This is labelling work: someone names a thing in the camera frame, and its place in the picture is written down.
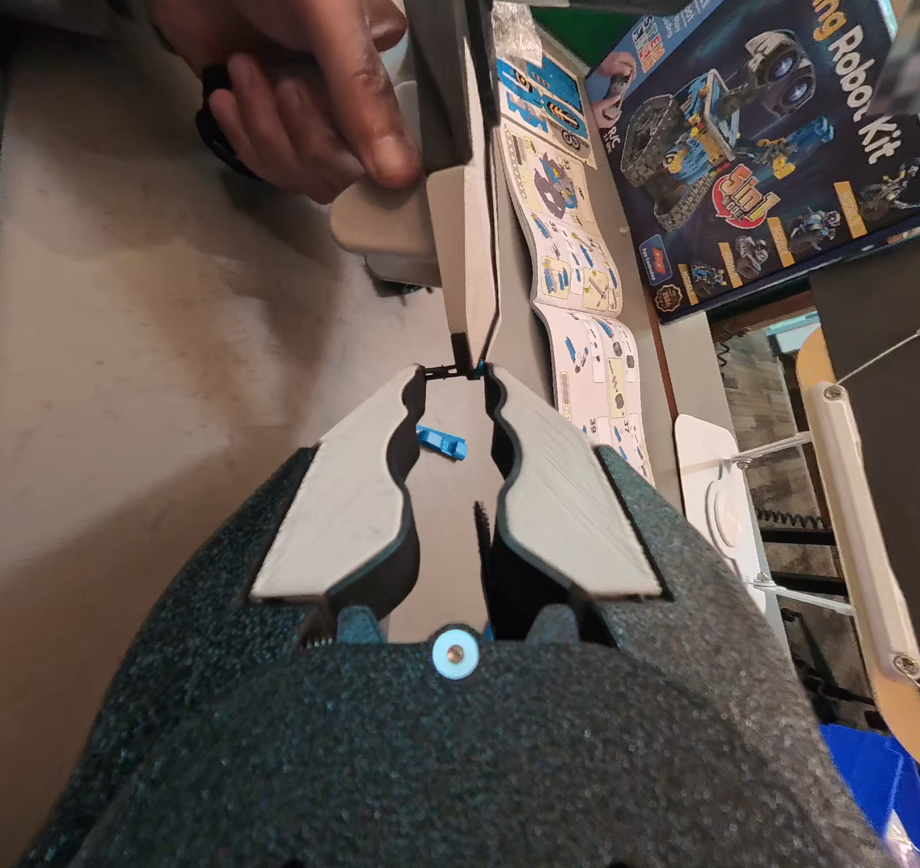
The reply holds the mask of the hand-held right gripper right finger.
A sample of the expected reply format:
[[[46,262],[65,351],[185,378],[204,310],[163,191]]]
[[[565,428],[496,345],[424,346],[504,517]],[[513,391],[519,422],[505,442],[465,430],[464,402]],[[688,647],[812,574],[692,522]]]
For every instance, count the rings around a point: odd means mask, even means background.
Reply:
[[[501,484],[481,579],[489,628],[523,641],[549,607],[598,639],[602,607],[660,600],[663,583],[596,448],[505,368],[483,373]]]

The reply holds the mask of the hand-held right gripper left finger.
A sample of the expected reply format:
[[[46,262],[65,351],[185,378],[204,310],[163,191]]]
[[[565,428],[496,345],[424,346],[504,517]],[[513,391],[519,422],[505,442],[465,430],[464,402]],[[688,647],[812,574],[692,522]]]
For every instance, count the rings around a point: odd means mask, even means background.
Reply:
[[[416,425],[426,379],[410,364],[330,428],[312,449],[248,598],[312,605],[334,621],[350,607],[385,620],[420,572],[408,473],[420,458]]]

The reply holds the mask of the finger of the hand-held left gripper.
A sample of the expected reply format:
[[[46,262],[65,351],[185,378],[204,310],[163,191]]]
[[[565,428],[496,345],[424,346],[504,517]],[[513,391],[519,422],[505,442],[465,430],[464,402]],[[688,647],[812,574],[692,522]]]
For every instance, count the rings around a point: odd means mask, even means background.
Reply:
[[[467,38],[461,59],[471,159],[433,172],[426,191],[454,365],[472,378],[488,360],[500,324],[500,281],[492,129],[482,113]]]

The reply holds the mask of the blue angled panel piece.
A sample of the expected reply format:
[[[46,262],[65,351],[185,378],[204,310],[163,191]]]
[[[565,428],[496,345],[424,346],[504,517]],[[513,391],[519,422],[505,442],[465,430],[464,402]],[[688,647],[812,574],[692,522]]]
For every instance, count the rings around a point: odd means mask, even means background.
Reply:
[[[467,443],[458,437],[427,425],[416,425],[416,437],[420,448],[440,455],[451,461],[463,461],[467,457]]]

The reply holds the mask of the grey desk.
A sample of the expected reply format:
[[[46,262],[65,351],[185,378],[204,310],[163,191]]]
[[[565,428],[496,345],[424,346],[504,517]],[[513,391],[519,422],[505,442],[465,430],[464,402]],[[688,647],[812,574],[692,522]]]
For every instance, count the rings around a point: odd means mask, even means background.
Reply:
[[[327,210],[229,175],[149,46],[24,35],[2,146],[2,649],[132,631],[286,460],[397,369],[443,298],[383,296]]]
[[[643,419],[659,493],[684,513],[674,424],[687,414],[734,431],[716,347],[705,314],[652,331],[650,379],[642,387]]]

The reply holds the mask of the person's left hand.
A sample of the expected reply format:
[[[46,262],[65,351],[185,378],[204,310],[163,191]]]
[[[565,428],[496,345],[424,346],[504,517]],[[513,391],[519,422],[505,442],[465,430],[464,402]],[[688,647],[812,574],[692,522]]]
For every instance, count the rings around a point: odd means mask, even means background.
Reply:
[[[391,0],[149,0],[152,21],[210,97],[236,158],[276,188],[331,203],[364,176],[420,178],[382,53],[406,32]]]

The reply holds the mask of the blue sticker sheet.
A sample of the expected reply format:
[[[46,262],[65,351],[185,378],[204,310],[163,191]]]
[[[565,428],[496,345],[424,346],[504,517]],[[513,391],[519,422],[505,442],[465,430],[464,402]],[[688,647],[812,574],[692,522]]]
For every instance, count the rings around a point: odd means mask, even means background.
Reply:
[[[575,76],[547,55],[538,65],[497,57],[496,69],[502,117],[595,169],[586,110]]]

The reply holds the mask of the clear bubble wrap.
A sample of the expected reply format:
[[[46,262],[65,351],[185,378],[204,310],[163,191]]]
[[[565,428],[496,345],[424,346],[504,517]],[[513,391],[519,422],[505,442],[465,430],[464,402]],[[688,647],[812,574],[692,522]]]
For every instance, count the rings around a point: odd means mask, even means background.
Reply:
[[[528,5],[494,0],[490,11],[494,54],[497,59],[540,66],[544,50],[533,14]]]

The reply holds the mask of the open instruction booklet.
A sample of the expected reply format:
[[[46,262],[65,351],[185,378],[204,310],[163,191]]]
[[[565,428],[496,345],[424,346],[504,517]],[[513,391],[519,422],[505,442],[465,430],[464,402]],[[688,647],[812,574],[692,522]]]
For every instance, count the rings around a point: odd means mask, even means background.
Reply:
[[[504,176],[533,268],[558,413],[654,484],[641,416],[638,345],[619,320],[623,284],[581,161],[501,120]]]

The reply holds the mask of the white folding stand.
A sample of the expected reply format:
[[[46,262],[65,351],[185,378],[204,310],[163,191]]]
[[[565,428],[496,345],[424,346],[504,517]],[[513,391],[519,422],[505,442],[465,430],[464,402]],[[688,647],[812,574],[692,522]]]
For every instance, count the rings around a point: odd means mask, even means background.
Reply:
[[[730,432],[682,414],[674,425],[684,512],[765,610],[765,596],[788,598],[854,619],[869,666],[900,683],[918,685],[919,654],[911,614],[894,575],[868,485],[861,439],[846,389],[821,382],[804,394],[809,429],[746,451]],[[830,513],[832,542],[848,600],[779,586],[757,549],[745,469],[754,460],[811,445]]]

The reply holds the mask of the tan wooden board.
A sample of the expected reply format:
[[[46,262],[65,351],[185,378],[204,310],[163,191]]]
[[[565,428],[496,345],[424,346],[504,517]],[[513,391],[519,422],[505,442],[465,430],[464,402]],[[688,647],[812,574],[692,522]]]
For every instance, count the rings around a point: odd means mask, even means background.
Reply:
[[[868,482],[847,385],[822,331],[806,339],[796,376],[872,695],[891,733],[918,759],[918,641]]]

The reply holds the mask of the dark blue toy box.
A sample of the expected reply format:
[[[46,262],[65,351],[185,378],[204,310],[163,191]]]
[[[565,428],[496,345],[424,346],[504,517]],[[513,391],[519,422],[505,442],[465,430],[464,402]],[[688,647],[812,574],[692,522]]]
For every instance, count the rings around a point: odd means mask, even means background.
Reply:
[[[663,324],[918,238],[917,115],[873,108],[891,0],[693,0],[585,80]]]

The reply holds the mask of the black flat device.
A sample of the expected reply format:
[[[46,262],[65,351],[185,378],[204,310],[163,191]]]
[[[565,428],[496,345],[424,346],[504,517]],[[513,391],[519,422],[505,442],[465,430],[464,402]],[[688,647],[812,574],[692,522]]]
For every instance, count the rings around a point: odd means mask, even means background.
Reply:
[[[836,379],[845,381],[891,560],[918,554],[918,242],[811,276]]]

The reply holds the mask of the blue plastic bin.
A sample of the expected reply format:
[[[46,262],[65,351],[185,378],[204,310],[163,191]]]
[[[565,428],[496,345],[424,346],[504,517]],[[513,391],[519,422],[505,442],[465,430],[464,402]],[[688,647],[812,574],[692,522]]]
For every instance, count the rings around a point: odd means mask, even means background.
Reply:
[[[868,825],[892,855],[918,866],[918,765],[893,736],[822,724],[834,766]]]

